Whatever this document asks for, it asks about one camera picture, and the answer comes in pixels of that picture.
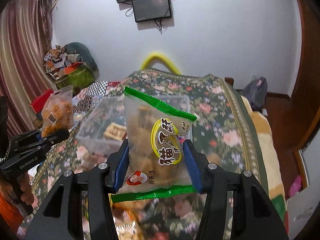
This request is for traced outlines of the person's left hand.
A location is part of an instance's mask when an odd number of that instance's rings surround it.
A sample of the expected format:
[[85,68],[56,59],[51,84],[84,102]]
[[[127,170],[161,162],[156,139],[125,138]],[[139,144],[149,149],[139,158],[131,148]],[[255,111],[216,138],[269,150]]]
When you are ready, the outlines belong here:
[[[31,191],[30,178],[29,174],[25,172],[20,179],[20,188],[23,191],[21,195],[22,202],[25,202],[27,205],[31,205],[34,202],[34,195]],[[7,181],[1,180],[1,195],[9,203],[12,202],[10,193],[13,191],[12,186]]]

